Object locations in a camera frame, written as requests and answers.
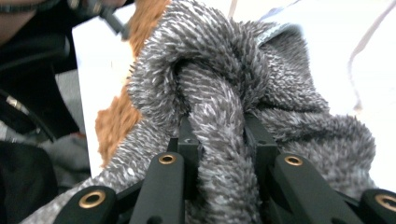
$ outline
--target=twisted fabric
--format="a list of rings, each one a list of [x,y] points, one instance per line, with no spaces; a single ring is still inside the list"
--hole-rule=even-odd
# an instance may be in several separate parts
[[[315,91],[304,41],[290,24],[234,22],[193,0],[174,1],[141,52],[129,93],[143,119],[96,178],[28,217],[51,223],[68,199],[90,185],[116,192],[142,180],[150,159],[177,137],[189,113],[204,155],[199,197],[186,203],[188,223],[260,223],[254,151],[243,139],[244,113],[256,115],[282,152],[311,160],[336,190],[359,198],[375,186],[370,132],[334,117]]]

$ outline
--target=black metal bracket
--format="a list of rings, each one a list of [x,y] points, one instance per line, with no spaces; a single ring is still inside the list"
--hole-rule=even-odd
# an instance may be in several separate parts
[[[84,16],[99,16],[104,19],[116,35],[121,33],[122,40],[129,38],[129,28],[114,15],[114,7],[102,4],[98,0],[88,0],[86,6],[82,0],[67,0],[67,3],[70,8]]]
[[[266,212],[261,212],[263,223],[268,223],[267,220],[279,224],[396,223],[395,193],[369,189],[359,202],[337,193],[308,160],[294,154],[279,153],[271,134],[257,118],[246,115],[245,120],[245,140],[256,148],[255,172],[260,196],[266,205],[262,209]],[[179,138],[171,139],[167,152],[151,160],[144,181],[117,197],[110,196],[111,202],[104,200],[107,205],[101,205],[97,210],[76,208],[76,202],[96,188],[104,187],[81,191],[83,193],[76,194],[64,207],[56,223],[67,223],[69,219],[64,214],[70,215],[72,211],[76,211],[73,212],[73,223],[76,224],[184,223],[184,200],[193,199],[199,193],[196,178],[203,151],[185,117],[181,120]],[[119,214],[117,222],[109,222],[114,220],[114,214]]]

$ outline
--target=gray knit fabric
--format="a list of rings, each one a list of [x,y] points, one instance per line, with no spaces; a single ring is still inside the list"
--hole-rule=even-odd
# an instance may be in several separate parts
[[[185,113],[205,148],[200,197],[186,203],[188,223],[261,222],[254,152],[243,139],[245,112],[262,121],[281,151],[306,157],[334,189],[359,198],[375,187],[369,176],[375,140],[354,118],[329,114],[308,66],[298,27],[229,21],[193,0],[174,1],[141,52],[129,85],[144,118],[99,176],[24,222],[51,223],[90,185],[120,192],[142,180],[150,159],[178,135]]]

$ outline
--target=black chair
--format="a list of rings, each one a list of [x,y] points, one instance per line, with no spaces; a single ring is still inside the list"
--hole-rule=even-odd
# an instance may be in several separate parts
[[[0,48],[0,119],[18,133],[36,126],[50,140],[79,131],[55,81],[53,65],[68,58],[66,35],[29,36]],[[24,114],[6,99],[12,96],[28,110]]]

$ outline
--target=black cloth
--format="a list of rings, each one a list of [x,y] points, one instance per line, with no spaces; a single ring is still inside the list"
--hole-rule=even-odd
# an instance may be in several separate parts
[[[0,223],[21,222],[57,194],[44,149],[0,141]]]
[[[127,0],[125,5],[132,4],[134,0]],[[43,34],[60,34],[67,36],[70,42],[70,55],[69,58],[54,66],[56,74],[74,70],[77,68],[76,51],[74,48],[72,29],[73,27],[88,20],[89,17],[82,16],[76,11],[70,9],[66,0],[61,2],[55,7],[36,13],[31,20],[29,20],[9,41],[20,41],[24,38],[29,38],[33,35]]]

